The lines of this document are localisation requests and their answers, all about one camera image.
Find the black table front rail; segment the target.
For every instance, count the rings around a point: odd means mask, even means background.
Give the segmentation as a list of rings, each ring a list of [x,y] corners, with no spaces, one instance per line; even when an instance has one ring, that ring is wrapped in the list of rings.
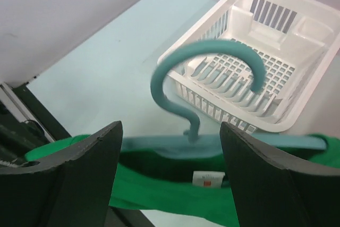
[[[26,93],[31,106],[27,105],[27,102],[23,101],[9,85],[1,83],[1,101],[18,121],[37,122],[49,142],[71,136],[31,92]],[[153,224],[141,211],[109,207],[105,226],[153,226]]]

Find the white plastic dish basket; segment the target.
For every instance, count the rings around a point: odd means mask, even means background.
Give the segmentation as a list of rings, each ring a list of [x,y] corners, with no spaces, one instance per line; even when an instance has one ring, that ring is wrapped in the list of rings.
[[[339,49],[339,10],[315,0],[220,0],[158,60],[151,94],[163,109],[198,117],[177,94],[218,122],[252,133],[293,126]]]

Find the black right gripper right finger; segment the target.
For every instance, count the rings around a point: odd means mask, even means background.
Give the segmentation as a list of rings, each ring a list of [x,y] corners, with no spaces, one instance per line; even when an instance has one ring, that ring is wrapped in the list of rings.
[[[339,226],[339,139],[282,150],[223,123],[220,140],[240,226]]]

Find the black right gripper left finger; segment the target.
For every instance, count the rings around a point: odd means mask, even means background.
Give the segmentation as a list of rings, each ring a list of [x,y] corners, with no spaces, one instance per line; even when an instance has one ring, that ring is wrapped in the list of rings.
[[[46,157],[1,168],[1,226],[104,226],[122,137],[115,121]]]

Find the green t shirt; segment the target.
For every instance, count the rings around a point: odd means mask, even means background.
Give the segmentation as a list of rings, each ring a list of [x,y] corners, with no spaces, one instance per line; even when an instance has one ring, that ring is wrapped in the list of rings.
[[[324,151],[318,134],[249,134],[282,150]],[[205,218],[240,226],[220,135],[125,137],[109,204]]]

